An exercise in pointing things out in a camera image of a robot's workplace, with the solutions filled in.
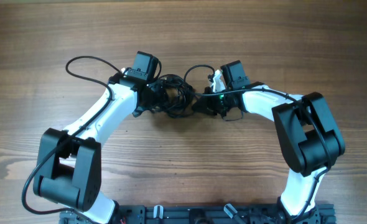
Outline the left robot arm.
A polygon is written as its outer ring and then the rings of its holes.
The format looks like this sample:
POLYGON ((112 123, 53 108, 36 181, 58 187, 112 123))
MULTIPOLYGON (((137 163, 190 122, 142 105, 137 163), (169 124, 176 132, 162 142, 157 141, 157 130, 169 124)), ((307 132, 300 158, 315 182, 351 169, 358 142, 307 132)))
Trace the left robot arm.
POLYGON ((60 212, 83 223, 124 223, 118 202, 100 190, 101 149, 126 116, 140 115, 140 107, 151 102, 150 85, 160 71, 157 57, 138 52, 132 67, 100 83, 105 92, 81 118, 63 130, 43 133, 37 165, 22 191, 26 210, 40 213, 26 201, 31 185, 36 196, 62 204, 60 212))

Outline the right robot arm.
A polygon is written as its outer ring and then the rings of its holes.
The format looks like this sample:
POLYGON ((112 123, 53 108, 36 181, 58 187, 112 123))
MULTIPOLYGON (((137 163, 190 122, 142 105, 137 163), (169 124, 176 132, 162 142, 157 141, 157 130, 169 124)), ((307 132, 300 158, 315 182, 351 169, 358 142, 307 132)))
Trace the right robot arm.
POLYGON ((320 182, 345 153, 345 142, 323 95, 295 95, 251 82, 237 60, 208 76, 210 85, 192 110, 226 117, 232 108, 258 114, 276 127, 282 156, 289 166, 286 187, 274 205, 255 205, 250 223, 335 223, 333 205, 318 205, 320 182))

